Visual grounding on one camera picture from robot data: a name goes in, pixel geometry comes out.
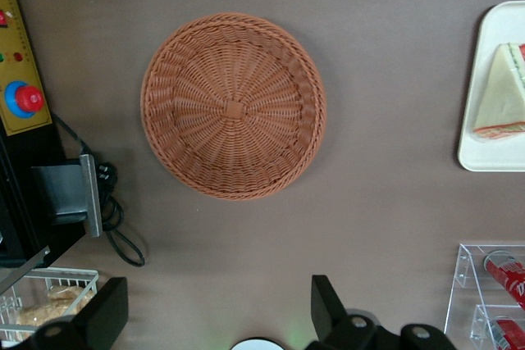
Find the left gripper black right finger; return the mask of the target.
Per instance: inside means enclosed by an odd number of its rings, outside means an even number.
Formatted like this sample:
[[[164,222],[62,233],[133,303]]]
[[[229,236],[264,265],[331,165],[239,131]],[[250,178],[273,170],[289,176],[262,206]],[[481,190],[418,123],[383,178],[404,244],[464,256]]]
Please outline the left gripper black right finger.
[[[348,313],[325,275],[311,280],[311,320],[317,339],[311,349],[452,349],[454,345],[431,325],[409,324],[393,334],[362,313]]]

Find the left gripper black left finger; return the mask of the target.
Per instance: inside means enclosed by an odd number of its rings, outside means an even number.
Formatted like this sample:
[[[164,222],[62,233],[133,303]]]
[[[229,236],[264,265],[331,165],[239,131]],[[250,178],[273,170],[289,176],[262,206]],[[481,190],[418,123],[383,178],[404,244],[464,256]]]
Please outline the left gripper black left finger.
[[[32,349],[110,349],[129,320],[128,280],[111,278],[69,321],[56,320],[30,338]]]

